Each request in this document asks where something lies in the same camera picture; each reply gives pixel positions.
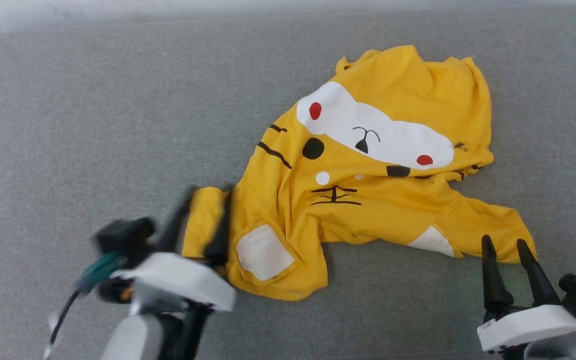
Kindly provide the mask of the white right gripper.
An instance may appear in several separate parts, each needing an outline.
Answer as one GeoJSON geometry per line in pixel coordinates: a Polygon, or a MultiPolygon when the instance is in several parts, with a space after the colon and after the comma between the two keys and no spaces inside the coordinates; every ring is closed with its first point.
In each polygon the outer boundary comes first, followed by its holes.
{"type": "MultiPolygon", "coordinates": [[[[563,306],[560,297],[524,239],[516,247],[528,277],[532,308],[501,319],[490,319],[477,328],[483,351],[500,351],[503,346],[526,344],[524,354],[576,354],[576,317],[563,306]]],[[[489,235],[481,239],[483,303],[487,312],[503,312],[514,305],[498,269],[498,255],[489,235]]]]}

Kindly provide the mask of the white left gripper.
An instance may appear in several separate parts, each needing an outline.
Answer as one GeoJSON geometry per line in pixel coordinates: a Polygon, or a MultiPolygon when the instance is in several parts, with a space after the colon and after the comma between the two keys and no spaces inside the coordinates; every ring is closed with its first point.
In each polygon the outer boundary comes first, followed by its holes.
{"type": "Polygon", "coordinates": [[[157,252],[133,269],[119,269],[112,278],[132,280],[130,313],[181,313],[186,301],[217,312],[234,309],[237,292],[210,267],[224,267],[229,259],[234,187],[227,189],[222,215],[205,248],[206,264],[176,254],[185,218],[198,186],[190,186],[173,208],[157,239],[157,252]]]}

